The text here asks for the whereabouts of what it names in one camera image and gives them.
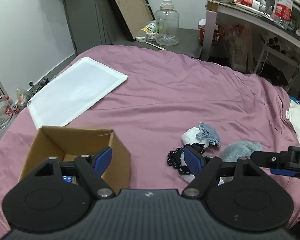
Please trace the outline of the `clear bag white filling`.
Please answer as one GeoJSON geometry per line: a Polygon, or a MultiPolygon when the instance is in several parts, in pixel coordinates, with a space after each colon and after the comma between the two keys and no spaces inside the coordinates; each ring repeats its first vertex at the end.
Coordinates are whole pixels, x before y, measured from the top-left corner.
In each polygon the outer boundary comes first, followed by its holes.
{"type": "MultiPolygon", "coordinates": [[[[195,179],[195,176],[193,174],[180,174],[179,177],[182,180],[186,181],[188,184],[195,179]]],[[[231,182],[232,180],[233,180],[233,177],[216,176],[216,181],[218,182],[218,186],[223,185],[228,182],[231,182]]]]}

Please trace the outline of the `blue-grey crochet piece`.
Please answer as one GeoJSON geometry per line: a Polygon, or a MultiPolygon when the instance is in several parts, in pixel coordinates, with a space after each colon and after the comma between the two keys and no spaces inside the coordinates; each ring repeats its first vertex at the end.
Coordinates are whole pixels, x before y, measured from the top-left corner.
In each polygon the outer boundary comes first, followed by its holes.
{"type": "Polygon", "coordinates": [[[200,122],[197,127],[199,129],[199,132],[196,134],[197,140],[206,140],[212,146],[221,146],[220,136],[215,129],[203,122],[200,122]]]}

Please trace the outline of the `water bottle red label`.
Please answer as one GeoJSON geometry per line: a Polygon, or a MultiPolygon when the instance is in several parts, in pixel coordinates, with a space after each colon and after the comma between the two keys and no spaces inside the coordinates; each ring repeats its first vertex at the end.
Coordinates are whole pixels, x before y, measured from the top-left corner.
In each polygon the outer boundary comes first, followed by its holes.
{"type": "Polygon", "coordinates": [[[275,0],[273,21],[282,29],[287,29],[293,10],[294,0],[275,0]]]}

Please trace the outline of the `brown framed board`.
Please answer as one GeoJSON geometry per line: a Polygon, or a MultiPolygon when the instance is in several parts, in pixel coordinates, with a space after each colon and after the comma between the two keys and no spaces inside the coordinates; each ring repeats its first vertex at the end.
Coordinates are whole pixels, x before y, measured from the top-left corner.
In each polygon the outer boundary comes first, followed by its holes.
{"type": "Polygon", "coordinates": [[[148,0],[108,0],[119,28],[128,41],[134,41],[138,31],[154,20],[148,0]]]}

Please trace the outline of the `white supplement bottle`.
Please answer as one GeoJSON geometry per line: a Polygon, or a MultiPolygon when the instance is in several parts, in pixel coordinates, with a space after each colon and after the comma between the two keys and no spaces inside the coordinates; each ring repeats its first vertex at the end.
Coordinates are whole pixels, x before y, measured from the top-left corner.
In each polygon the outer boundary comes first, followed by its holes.
{"type": "Polygon", "coordinates": [[[147,23],[145,27],[138,31],[137,37],[144,37],[146,38],[148,33],[156,33],[157,32],[157,22],[150,21],[147,23]]]}

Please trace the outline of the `white flat pillowcase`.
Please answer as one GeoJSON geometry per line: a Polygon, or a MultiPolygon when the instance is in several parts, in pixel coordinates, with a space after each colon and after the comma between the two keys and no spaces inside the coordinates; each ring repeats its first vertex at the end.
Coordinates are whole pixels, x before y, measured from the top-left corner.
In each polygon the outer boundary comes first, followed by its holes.
{"type": "Polygon", "coordinates": [[[36,129],[63,127],[127,79],[127,75],[84,57],[37,92],[27,108],[36,129]]]}

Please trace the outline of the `white soft bundle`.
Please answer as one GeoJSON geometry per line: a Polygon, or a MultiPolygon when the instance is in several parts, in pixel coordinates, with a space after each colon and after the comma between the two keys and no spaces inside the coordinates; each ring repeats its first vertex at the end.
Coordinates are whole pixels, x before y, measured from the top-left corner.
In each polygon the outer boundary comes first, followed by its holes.
{"type": "Polygon", "coordinates": [[[207,139],[198,140],[196,135],[200,132],[200,129],[198,127],[193,127],[191,129],[188,129],[182,136],[181,140],[184,145],[193,145],[193,144],[200,144],[203,146],[203,148],[208,148],[209,142],[207,139]]]}

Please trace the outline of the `blue snack packet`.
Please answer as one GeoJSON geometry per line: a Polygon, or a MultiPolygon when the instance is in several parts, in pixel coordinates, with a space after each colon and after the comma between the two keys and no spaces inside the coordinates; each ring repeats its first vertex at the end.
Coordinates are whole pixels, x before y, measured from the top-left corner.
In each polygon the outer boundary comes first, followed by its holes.
{"type": "Polygon", "coordinates": [[[65,181],[67,183],[75,184],[75,185],[78,184],[76,177],[72,177],[72,176],[63,176],[63,181],[65,181]]]}

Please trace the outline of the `grey plush toy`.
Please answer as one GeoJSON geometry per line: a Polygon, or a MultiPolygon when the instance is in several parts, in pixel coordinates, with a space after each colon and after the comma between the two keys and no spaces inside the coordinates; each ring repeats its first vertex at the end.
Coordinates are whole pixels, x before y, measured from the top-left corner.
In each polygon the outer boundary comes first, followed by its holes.
{"type": "Polygon", "coordinates": [[[238,141],[228,145],[223,153],[221,159],[224,162],[236,162],[238,158],[250,158],[251,154],[255,151],[262,151],[260,142],[252,141],[238,141]]]}

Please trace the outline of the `large clear plastic jar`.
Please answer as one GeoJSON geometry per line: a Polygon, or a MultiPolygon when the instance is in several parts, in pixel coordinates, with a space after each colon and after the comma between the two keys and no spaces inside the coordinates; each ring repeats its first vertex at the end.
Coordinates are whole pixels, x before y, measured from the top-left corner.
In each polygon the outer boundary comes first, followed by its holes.
{"type": "Polygon", "coordinates": [[[161,46],[177,45],[179,43],[180,14],[174,9],[173,2],[164,0],[154,16],[157,23],[157,44],[161,46]]]}

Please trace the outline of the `brown cardboard box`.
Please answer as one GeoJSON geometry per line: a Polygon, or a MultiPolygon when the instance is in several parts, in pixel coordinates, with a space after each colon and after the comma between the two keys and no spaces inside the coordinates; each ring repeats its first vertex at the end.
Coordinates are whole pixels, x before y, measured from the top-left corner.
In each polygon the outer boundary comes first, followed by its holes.
{"type": "Polygon", "coordinates": [[[112,159],[101,178],[119,193],[130,186],[130,153],[112,129],[41,127],[27,154],[19,180],[48,157],[73,161],[83,154],[94,155],[107,146],[112,149],[112,159]]]}

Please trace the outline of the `white plastic shopping bag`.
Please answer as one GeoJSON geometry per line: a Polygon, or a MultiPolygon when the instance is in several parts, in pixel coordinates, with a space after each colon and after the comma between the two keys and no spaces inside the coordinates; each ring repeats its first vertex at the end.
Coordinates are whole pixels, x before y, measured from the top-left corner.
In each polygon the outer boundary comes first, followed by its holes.
{"type": "Polygon", "coordinates": [[[0,96],[0,130],[2,130],[13,116],[13,111],[6,96],[0,96]]]}

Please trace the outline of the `black lace-trimmed pad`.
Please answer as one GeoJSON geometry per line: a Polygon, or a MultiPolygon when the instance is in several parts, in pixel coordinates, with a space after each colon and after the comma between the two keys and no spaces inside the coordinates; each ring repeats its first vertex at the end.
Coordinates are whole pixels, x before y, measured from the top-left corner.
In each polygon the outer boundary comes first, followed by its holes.
{"type": "Polygon", "coordinates": [[[175,150],[171,150],[167,155],[167,165],[172,166],[174,169],[178,170],[180,175],[192,175],[192,172],[190,171],[184,160],[184,150],[186,146],[191,146],[201,155],[205,152],[204,146],[202,144],[186,144],[184,147],[179,147],[175,150]]]}

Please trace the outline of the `pink bed sheet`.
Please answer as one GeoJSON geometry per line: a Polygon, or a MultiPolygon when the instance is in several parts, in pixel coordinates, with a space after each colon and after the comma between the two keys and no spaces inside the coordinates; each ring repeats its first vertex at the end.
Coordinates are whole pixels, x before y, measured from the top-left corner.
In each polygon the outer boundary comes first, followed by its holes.
{"type": "MultiPolygon", "coordinates": [[[[286,150],[299,142],[286,118],[290,98],[254,74],[170,51],[97,46],[79,55],[123,74],[127,81],[69,123],[69,127],[113,129],[130,152],[131,187],[181,188],[186,185],[165,164],[181,135],[204,122],[221,137],[222,149],[239,140],[258,141],[264,149],[286,150]]],[[[9,226],[2,213],[4,195],[17,183],[36,129],[35,98],[0,142],[0,239],[9,226]]]]}

